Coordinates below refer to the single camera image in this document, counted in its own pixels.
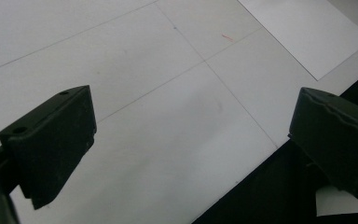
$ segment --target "black object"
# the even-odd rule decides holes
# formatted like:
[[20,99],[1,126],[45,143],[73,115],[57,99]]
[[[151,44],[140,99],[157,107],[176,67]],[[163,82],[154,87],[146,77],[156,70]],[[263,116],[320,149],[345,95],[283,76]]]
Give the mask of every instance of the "black object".
[[334,186],[358,199],[358,105],[303,88],[289,136]]
[[0,207],[10,205],[1,199],[19,184],[34,209],[51,203],[96,132],[89,86],[62,91],[6,127],[0,132]]
[[[358,105],[358,81],[341,98]],[[289,140],[194,223],[358,224],[358,214],[316,217],[315,192],[326,185],[322,170]]]

